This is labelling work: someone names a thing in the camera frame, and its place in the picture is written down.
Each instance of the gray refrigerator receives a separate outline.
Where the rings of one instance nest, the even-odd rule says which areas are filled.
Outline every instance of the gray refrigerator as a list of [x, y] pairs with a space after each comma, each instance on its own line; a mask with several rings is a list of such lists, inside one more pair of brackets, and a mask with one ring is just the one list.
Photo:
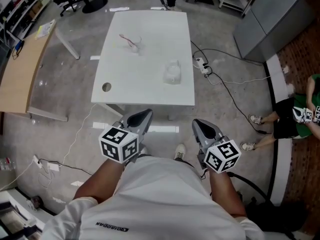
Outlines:
[[244, 59], [265, 62], [314, 19], [305, 0], [255, 0], [233, 36]]

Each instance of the person in green shirt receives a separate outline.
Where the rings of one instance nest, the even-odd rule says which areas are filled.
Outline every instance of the person in green shirt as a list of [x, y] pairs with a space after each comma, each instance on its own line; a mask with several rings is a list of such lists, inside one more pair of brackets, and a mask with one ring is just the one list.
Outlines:
[[257, 148], [274, 143], [278, 139], [294, 137], [305, 138], [314, 135], [320, 140], [320, 126], [316, 122], [297, 123], [293, 118], [293, 107], [308, 108], [315, 115], [317, 106], [320, 106], [320, 74], [314, 74], [308, 78], [306, 94], [296, 94], [294, 97], [282, 100], [275, 104], [275, 111], [266, 117], [249, 115], [250, 122], [263, 125], [279, 120], [272, 134], [267, 134], [259, 142], [243, 142], [240, 148], [245, 151], [253, 151]]

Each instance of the white tabletop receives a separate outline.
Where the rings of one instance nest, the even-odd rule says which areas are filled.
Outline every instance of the white tabletop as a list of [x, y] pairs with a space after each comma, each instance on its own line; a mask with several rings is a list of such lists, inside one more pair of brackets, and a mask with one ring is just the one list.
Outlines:
[[[119, 37], [141, 36], [140, 54]], [[165, 65], [178, 60], [181, 83], [163, 82]], [[110, 83], [108, 92], [102, 90]], [[91, 102], [105, 104], [195, 105], [187, 14], [173, 11], [116, 12], [101, 51]]]

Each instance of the round table base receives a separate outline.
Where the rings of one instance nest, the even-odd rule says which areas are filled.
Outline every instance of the round table base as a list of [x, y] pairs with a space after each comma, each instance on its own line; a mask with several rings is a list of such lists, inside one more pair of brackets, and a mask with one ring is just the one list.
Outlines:
[[83, 9], [82, 12], [84, 14], [90, 14], [93, 12], [96, 12], [98, 10], [100, 10], [102, 7], [104, 7], [106, 4], [108, 3], [108, 0], [92, 0], [90, 1], [90, 4], [86, 4]]

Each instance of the white t-shirt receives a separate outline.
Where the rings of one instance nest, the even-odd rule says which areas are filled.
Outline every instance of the white t-shirt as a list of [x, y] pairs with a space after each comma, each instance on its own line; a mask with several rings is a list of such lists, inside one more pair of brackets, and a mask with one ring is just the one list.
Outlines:
[[263, 240], [264, 233], [212, 201], [193, 167], [145, 156], [128, 164], [111, 198], [71, 201], [41, 239]]

